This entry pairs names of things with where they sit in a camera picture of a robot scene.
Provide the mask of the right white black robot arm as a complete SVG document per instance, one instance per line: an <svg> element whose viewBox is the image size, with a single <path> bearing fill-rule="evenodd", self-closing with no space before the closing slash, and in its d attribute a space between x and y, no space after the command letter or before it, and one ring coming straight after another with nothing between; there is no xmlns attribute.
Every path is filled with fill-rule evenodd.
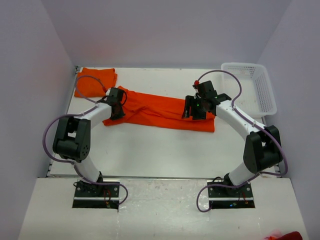
<svg viewBox="0 0 320 240"><path fill-rule="evenodd" d="M279 130L255 122L236 106L234 99L225 93L218 94L211 81L196 80L193 88L195 95L185 97L181 117L205 120L211 113L228 123L245 141L243 162L227 173L222 183L224 193L233 197L246 182L283 160Z"/></svg>

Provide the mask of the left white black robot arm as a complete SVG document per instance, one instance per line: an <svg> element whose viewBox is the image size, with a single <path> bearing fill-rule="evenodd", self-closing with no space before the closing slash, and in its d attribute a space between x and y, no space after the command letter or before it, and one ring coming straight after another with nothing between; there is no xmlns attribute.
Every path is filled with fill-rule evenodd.
<svg viewBox="0 0 320 240"><path fill-rule="evenodd" d="M58 118L52 144L53 152L60 157L57 161L71 164L81 181L87 184L87 192L94 197L101 195L108 183L103 182L102 173L90 157L91 130L104 120L123 118L127 98L124 90L112 87L92 108Z"/></svg>

